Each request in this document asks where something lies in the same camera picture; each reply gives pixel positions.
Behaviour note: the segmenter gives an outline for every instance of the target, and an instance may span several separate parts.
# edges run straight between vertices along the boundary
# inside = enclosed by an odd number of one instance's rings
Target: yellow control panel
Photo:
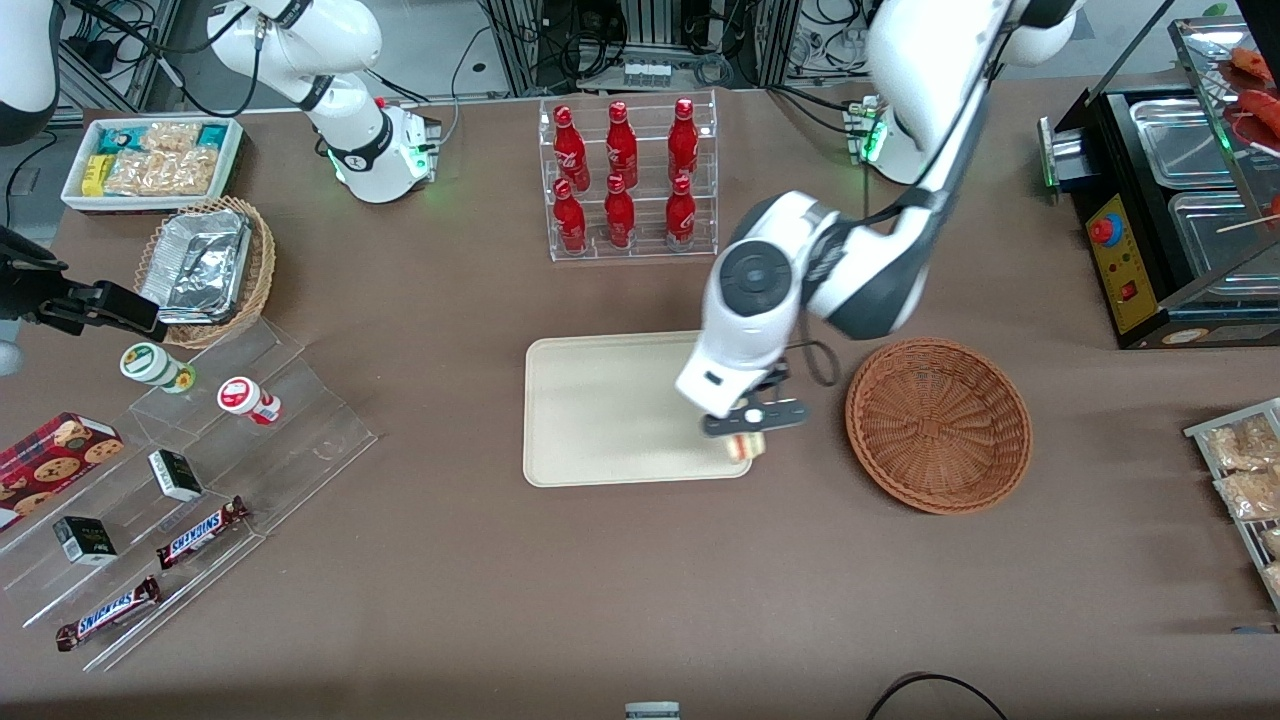
[[[1160,310],[1151,288],[1138,243],[1129,232],[1129,217],[1116,195],[1084,225],[1093,249],[1093,263],[1102,277],[1107,304],[1116,328],[1126,333]]]

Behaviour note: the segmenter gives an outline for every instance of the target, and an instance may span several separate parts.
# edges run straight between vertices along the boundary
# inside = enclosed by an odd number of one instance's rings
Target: red coca-cola bottle
[[[636,205],[627,195],[627,183],[621,173],[609,176],[604,217],[609,220],[609,242],[618,250],[628,250],[636,237]]]
[[[586,192],[591,187],[591,173],[586,169],[586,143],[573,127],[573,113],[561,105],[556,108],[556,163],[561,176],[573,183],[573,190]]]
[[[573,187],[567,179],[556,178],[552,190],[556,192],[552,214],[556,215],[561,245],[564,246],[564,252],[581,255],[586,252],[586,215],[582,214],[582,205],[573,197]]]
[[[694,243],[694,213],[698,211],[698,205],[689,196],[689,176],[677,176],[671,183],[671,197],[667,199],[667,247],[676,252],[684,252]]]
[[[698,170],[698,127],[694,126],[694,101],[687,97],[676,100],[676,122],[667,136],[667,156],[671,182],[681,174],[694,177]]]
[[[636,131],[627,122],[627,104],[618,100],[609,104],[609,135],[604,138],[609,152],[609,172],[618,173],[632,188],[640,182],[640,160],[636,150]]]

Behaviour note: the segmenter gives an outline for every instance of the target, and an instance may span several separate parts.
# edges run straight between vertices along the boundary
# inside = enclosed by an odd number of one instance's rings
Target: wicker basket
[[[262,215],[257,210],[237,197],[219,197],[209,202],[200,202],[189,208],[183,208],[179,214],[212,213],[215,210],[236,210],[248,215],[253,222],[253,236],[250,240],[250,255],[244,265],[244,279],[241,283],[241,296],[236,315],[220,325],[169,325],[169,333],[164,341],[169,345],[189,347],[191,350],[204,350],[224,336],[238,333],[248,328],[262,314],[266,305],[266,296],[271,292],[271,273],[275,272],[275,240],[271,237],[271,228],[266,227]],[[142,290],[142,282],[147,277],[147,268],[151,266],[151,254],[155,252],[156,241],[160,238],[160,228],[151,233],[151,242],[142,252],[142,263],[133,274],[133,291]]]
[[[938,338],[873,352],[849,386],[845,429],[886,492],[941,515],[996,505],[1032,456],[1030,418],[1012,382],[982,355]]]

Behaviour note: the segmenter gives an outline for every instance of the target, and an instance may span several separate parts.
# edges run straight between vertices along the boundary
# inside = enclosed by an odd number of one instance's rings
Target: snack box
[[[0,451],[0,532],[123,448],[115,428],[61,413]]]
[[[209,183],[209,192],[205,195],[172,195],[157,197],[122,197],[122,196],[87,196],[81,190],[81,181],[88,169],[90,158],[99,152],[99,143],[102,135],[111,131],[134,128],[148,123],[200,123],[205,126],[225,126],[227,135],[218,151],[218,164],[214,165],[214,179]],[[63,202],[68,208],[81,213],[163,213],[177,210],[197,202],[218,200],[224,195],[224,190],[230,183],[232,170],[236,167],[237,152],[244,131],[241,124],[230,118],[211,118],[209,115],[151,115],[116,118],[110,120],[93,120],[84,128],[84,138],[81,140],[79,150],[76,151],[76,161],[72,163],[70,172],[67,173],[67,182],[63,183]]]

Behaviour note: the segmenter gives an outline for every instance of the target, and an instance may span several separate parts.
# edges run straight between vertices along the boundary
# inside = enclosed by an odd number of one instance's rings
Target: red switch
[[[1115,234],[1115,232],[1116,228],[1111,224],[1111,220],[1098,218],[1089,225],[1089,240],[1097,242],[1098,245],[1103,245],[1111,240],[1111,236]]]

